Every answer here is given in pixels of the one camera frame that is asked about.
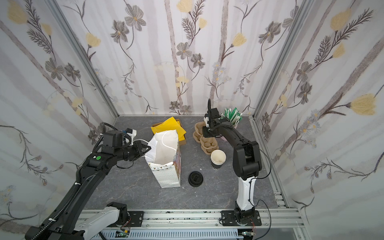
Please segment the cartoon print paper bag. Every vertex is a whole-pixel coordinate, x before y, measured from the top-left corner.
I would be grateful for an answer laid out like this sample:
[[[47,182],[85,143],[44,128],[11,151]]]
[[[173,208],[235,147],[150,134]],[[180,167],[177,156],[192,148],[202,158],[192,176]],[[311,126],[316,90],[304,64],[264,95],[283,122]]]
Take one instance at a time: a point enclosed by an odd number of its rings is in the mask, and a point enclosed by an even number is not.
[[[181,152],[176,130],[156,133],[149,142],[141,139],[134,142],[151,148],[145,160],[161,188],[181,186]]]

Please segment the single brown pulp carrier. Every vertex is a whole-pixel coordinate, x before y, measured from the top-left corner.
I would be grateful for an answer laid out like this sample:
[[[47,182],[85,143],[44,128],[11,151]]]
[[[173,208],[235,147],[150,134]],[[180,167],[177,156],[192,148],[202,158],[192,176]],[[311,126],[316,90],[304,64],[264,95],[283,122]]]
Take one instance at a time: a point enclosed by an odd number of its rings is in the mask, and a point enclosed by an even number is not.
[[[198,122],[195,124],[195,132],[199,134],[199,136],[203,136],[203,127],[206,126],[205,122]]]

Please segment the black paper cup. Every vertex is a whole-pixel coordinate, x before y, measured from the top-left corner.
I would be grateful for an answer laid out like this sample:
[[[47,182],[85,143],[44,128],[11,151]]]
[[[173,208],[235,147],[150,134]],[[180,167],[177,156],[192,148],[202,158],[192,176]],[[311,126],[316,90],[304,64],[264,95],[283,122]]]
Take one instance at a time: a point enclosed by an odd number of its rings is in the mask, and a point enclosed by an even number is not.
[[[218,170],[226,161],[226,154],[222,150],[214,150],[211,153],[211,164],[215,170]]]

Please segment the black plastic cup lids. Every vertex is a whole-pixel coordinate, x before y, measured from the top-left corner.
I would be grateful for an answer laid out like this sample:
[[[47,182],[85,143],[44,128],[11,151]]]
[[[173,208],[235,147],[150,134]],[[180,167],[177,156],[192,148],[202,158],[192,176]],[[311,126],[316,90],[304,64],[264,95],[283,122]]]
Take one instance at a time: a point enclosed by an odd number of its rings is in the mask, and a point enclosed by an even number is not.
[[[190,186],[197,188],[202,185],[204,181],[203,175],[198,171],[193,171],[189,174],[188,182]]]

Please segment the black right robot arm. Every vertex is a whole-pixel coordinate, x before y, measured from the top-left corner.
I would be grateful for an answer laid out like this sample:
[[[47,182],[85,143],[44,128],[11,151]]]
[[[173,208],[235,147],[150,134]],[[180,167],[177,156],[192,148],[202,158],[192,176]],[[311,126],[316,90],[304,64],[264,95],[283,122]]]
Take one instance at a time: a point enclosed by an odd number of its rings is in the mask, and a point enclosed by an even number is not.
[[[234,219],[236,224],[245,226],[256,217],[255,184],[263,168],[259,143],[245,138],[232,126],[229,118],[221,116],[218,109],[211,107],[211,100],[208,100],[204,121],[205,138],[223,137],[233,148],[233,170],[239,179]]]

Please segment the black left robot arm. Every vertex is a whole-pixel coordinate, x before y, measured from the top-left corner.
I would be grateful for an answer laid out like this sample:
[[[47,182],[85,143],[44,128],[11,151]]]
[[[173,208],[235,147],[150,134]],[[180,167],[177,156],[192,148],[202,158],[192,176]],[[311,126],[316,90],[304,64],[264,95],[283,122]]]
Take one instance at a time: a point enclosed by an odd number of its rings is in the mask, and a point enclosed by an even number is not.
[[[39,227],[30,227],[27,240],[90,240],[110,225],[125,225],[131,218],[125,204],[112,202],[94,217],[78,219],[96,187],[119,161],[134,162],[151,150],[148,142],[136,140],[133,129],[118,130],[101,123],[102,133],[91,153],[76,171],[76,179],[63,200]]]

